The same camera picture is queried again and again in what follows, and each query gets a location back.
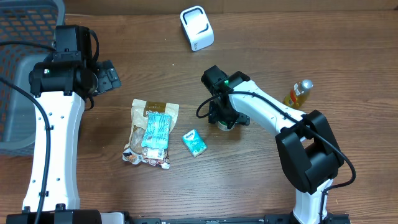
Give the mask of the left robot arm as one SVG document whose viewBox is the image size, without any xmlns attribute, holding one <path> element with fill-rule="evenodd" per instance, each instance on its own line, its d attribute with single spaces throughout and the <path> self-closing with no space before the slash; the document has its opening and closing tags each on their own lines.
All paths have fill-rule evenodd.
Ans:
<svg viewBox="0 0 398 224">
<path fill-rule="evenodd" d="M 80 209 L 76 159 L 85 103 L 121 86 L 111 61 L 98 61 L 96 38 L 87 27 L 57 26 L 53 52 L 29 73 L 30 91 L 11 85 L 35 106 L 35 146 L 22 211 L 7 223 L 131 222 L 128 212 Z"/>
</svg>

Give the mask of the teal tissue pack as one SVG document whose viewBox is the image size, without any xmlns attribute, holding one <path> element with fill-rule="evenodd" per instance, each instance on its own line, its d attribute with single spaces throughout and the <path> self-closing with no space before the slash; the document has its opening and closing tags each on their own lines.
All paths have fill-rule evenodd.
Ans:
<svg viewBox="0 0 398 224">
<path fill-rule="evenodd" d="M 207 145 L 196 129 L 184 134 L 182 136 L 182 141 L 193 157 L 197 157 L 207 150 Z"/>
</svg>

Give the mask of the yellow dish soap bottle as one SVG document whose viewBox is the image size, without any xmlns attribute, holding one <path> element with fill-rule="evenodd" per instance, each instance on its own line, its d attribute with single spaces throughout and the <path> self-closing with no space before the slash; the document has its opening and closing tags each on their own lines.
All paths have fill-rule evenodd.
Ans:
<svg viewBox="0 0 398 224">
<path fill-rule="evenodd" d="M 294 84 L 282 103 L 290 108 L 298 110 L 309 97 L 312 88 L 313 83 L 311 80 L 304 79 L 299 81 Z"/>
</svg>

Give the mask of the green lidded jar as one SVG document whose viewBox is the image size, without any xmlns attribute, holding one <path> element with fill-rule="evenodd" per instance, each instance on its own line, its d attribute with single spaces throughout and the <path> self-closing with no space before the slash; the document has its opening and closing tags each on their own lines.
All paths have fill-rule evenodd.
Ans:
<svg viewBox="0 0 398 224">
<path fill-rule="evenodd" d="M 231 128 L 228 127 L 228 125 L 223 122 L 223 121 L 218 121 L 217 122 L 217 127 L 221 130 L 221 131 L 231 131 L 234 126 L 232 126 Z"/>
</svg>

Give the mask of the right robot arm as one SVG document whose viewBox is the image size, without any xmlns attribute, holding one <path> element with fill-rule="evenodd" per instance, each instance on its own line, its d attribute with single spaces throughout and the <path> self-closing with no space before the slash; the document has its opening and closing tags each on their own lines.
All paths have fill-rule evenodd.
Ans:
<svg viewBox="0 0 398 224">
<path fill-rule="evenodd" d="M 283 215 L 265 215 L 263 223 L 349 223 L 348 215 L 326 210 L 327 192 L 344 157 L 325 116 L 283 105 L 242 72 L 231 76 L 216 65 L 201 82 L 211 93 L 209 123 L 230 130 L 254 120 L 275 137 L 282 170 L 295 187 L 295 206 Z"/>
</svg>

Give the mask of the teal wafer packet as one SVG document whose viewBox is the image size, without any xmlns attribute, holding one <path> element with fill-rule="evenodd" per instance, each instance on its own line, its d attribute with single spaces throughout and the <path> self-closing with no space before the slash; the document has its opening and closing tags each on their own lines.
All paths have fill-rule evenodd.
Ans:
<svg viewBox="0 0 398 224">
<path fill-rule="evenodd" d="M 167 149 L 172 117 L 168 114 L 149 113 L 142 147 Z"/>
</svg>

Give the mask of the brown snack bag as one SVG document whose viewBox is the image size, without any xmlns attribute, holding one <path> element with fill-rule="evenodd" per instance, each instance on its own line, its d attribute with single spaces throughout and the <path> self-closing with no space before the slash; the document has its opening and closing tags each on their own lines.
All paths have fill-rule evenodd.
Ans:
<svg viewBox="0 0 398 224">
<path fill-rule="evenodd" d="M 152 149 L 142 147 L 149 113 L 168 114 L 172 117 L 169 134 L 177 123 L 180 106 L 174 103 L 152 102 L 135 99 L 131 107 L 131 133 L 128 143 L 124 147 L 122 159 L 137 166 L 141 163 L 149 164 L 162 169 L 170 168 L 170 159 L 167 149 Z"/>
</svg>

